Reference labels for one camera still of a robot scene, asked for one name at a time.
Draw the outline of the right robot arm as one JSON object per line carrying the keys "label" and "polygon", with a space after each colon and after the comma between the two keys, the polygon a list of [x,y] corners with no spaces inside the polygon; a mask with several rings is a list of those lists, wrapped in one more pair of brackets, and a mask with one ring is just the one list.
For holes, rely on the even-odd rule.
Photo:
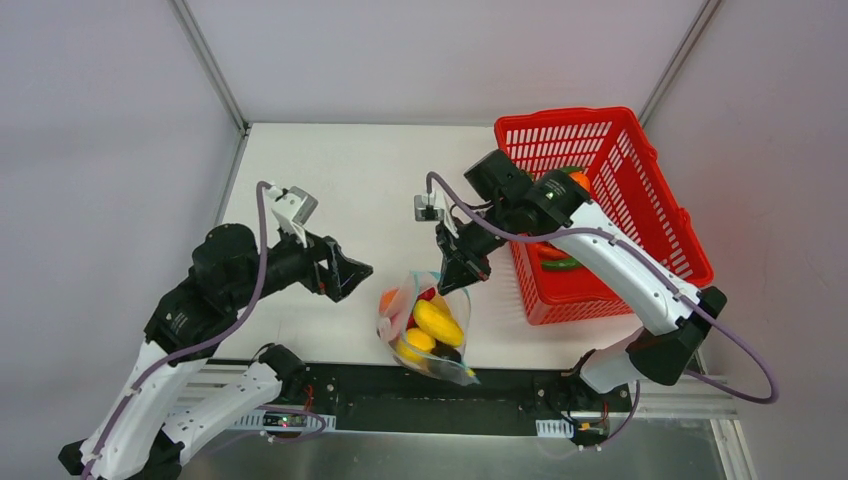
{"label": "right robot arm", "polygon": [[484,214],[468,209],[465,224],[454,225],[439,204],[458,197],[447,184],[416,199],[437,222],[440,294],[487,280],[489,254],[509,241],[547,242],[599,278],[642,323],[629,337],[580,359],[567,384],[572,404],[593,409],[608,392],[636,380],[677,383],[727,303],[721,290],[700,289],[648,255],[562,169],[533,179],[494,150],[464,177],[490,205]]}

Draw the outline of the orange tangerine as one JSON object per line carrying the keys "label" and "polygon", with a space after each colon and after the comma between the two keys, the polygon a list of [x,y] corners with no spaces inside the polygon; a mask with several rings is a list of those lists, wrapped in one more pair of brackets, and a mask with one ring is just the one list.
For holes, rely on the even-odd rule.
{"label": "orange tangerine", "polygon": [[395,297],[399,292],[398,287],[393,287],[385,290],[380,297],[378,302],[378,315],[384,318],[391,318],[397,312],[397,305],[395,302]]}

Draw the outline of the dark purple passion fruit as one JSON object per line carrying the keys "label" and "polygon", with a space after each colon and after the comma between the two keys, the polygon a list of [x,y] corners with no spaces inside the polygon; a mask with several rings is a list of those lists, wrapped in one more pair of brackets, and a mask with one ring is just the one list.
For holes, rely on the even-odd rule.
{"label": "dark purple passion fruit", "polygon": [[456,348],[446,344],[438,343],[430,352],[430,355],[429,365],[432,367],[462,362],[461,353]]}

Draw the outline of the clear zip top bag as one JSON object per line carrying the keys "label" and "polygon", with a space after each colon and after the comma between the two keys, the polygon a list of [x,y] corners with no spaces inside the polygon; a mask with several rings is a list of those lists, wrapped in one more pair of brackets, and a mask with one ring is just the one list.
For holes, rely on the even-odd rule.
{"label": "clear zip top bag", "polygon": [[464,288],[441,294],[441,275],[411,271],[378,302],[376,334],[395,361],[414,372],[459,386],[480,380],[465,361],[471,301]]}

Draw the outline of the yellow lemon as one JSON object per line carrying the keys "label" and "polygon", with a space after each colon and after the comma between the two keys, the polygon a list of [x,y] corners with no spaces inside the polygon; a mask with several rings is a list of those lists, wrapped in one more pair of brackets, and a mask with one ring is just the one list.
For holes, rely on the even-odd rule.
{"label": "yellow lemon", "polygon": [[406,336],[395,344],[396,354],[406,362],[420,364],[425,360],[424,354],[429,354],[436,346],[436,340],[419,328],[406,331]]}

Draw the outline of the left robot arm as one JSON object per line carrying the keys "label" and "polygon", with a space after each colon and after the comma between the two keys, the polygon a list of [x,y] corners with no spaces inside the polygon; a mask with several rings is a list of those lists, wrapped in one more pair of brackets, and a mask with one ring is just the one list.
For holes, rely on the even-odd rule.
{"label": "left robot arm", "polygon": [[254,233],[242,224],[212,229],[192,253],[187,277],[159,301],[144,329],[136,365],[126,382],[129,401],[116,421],[65,445],[59,461],[85,479],[175,479],[196,452],[255,408],[302,399],[307,367],[287,347],[268,347],[238,380],[175,415],[181,390],[217,348],[209,341],[252,307],[257,280],[267,297],[293,284],[334,302],[372,275],[372,266],[345,256],[330,236],[289,235],[267,252],[260,267]]}

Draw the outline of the yellow corn cob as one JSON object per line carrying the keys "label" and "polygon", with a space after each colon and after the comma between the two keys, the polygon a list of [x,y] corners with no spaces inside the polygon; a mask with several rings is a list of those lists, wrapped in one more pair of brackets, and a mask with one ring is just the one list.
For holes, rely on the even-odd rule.
{"label": "yellow corn cob", "polygon": [[438,342],[458,348],[463,345],[465,333],[453,317],[442,297],[420,301],[415,308],[416,326]]}

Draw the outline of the red chili pepper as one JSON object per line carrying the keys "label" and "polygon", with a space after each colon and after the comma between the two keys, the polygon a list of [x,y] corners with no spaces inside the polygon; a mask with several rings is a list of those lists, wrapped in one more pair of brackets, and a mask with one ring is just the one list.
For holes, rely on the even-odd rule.
{"label": "red chili pepper", "polygon": [[410,329],[416,327],[415,308],[416,308],[417,304],[420,301],[431,301],[431,300],[433,300],[434,297],[436,296],[436,294],[437,294],[436,288],[430,287],[426,290],[421,291],[417,295],[416,299],[412,303],[412,310],[411,310],[409,317],[408,317],[408,321],[407,321],[407,324],[406,324],[406,330],[410,330]]}

